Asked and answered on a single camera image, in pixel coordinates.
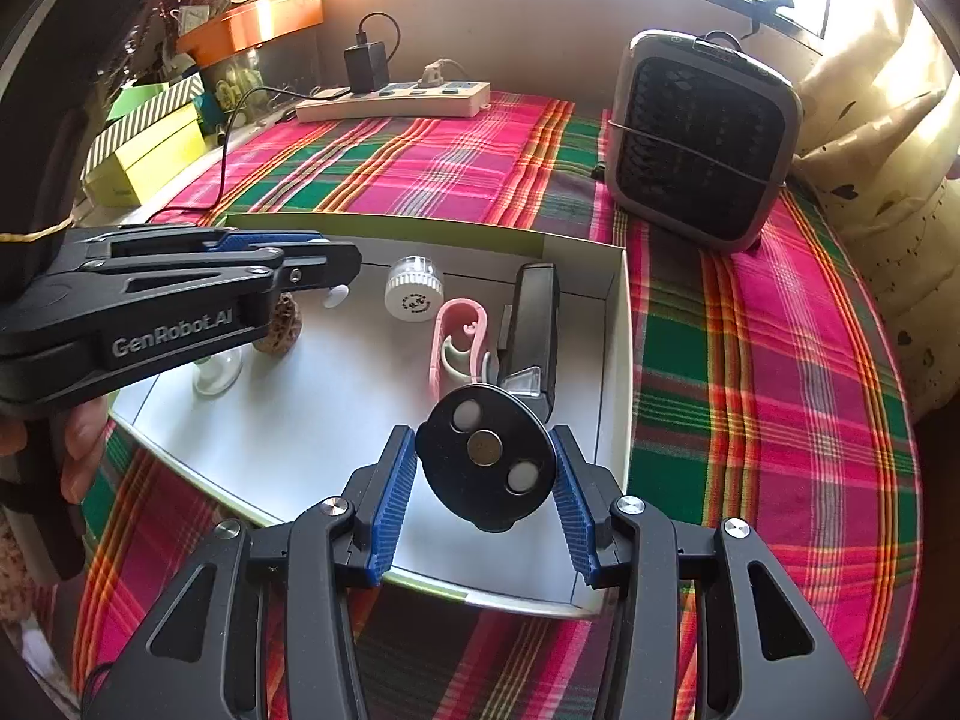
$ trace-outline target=portable air cooler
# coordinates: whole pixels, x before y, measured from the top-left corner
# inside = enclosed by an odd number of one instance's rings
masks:
[[[727,47],[651,29],[627,46],[605,179],[627,211],[721,251],[750,247],[784,184],[800,100]]]

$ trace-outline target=metal screw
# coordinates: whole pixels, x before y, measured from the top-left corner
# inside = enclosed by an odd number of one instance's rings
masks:
[[[492,466],[503,454],[503,443],[492,430],[478,430],[467,439],[467,456],[477,466]]]
[[[216,528],[213,529],[213,535],[228,541],[231,538],[237,538],[240,533],[240,521],[237,519],[224,519]]]
[[[334,495],[333,498],[325,498],[320,501],[320,511],[328,517],[339,517],[339,515],[343,514],[349,507],[350,504],[347,502],[347,499],[340,498],[337,495]]]
[[[723,524],[723,529],[727,531],[728,536],[734,538],[747,538],[750,536],[750,526],[739,517],[731,517]]]
[[[620,509],[623,514],[643,514],[643,510],[647,508],[647,505],[635,495],[623,495],[621,498],[616,499],[616,507]]]

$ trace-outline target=black charger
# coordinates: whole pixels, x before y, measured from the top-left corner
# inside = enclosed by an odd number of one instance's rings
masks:
[[[387,49],[382,41],[367,42],[367,33],[363,24],[371,16],[383,16],[394,23],[397,30],[397,45],[387,56]],[[400,25],[388,13],[379,11],[368,13],[360,20],[357,26],[357,44],[344,51],[344,63],[347,64],[347,84],[354,95],[366,95],[376,92],[390,83],[390,70],[387,64],[394,58],[400,47]]]

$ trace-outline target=finger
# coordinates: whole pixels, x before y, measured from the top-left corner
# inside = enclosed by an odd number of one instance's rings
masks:
[[[64,443],[74,460],[90,453],[107,424],[107,399],[98,397],[73,408],[66,420]]]
[[[67,503],[80,503],[97,475],[107,445],[107,426],[100,431],[90,451],[80,459],[67,458],[61,471],[61,495]]]
[[[27,426],[19,419],[0,416],[0,456],[13,455],[27,445]]]

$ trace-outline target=table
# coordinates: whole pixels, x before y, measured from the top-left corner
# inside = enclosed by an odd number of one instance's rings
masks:
[[[870,298],[796,187],[782,194],[754,254],[699,250],[628,218],[589,178],[605,121],[561,100],[494,93],[469,121],[279,124],[235,151],[219,207],[210,208],[219,176],[208,170],[174,199],[181,210],[160,220],[210,223],[227,208],[349,209],[624,245],[635,327],[630,493],[676,519],[755,524],[879,709],[917,592],[920,482]],[[75,680],[119,652],[222,515],[123,437],[109,453],[85,503],[97,555],[80,605]],[[687,717],[692,598],[680,603],[678,717]],[[355,594],[352,614],[373,718],[590,717],[608,617],[546,621],[397,587]],[[274,651],[275,717],[285,712],[281,686]]]

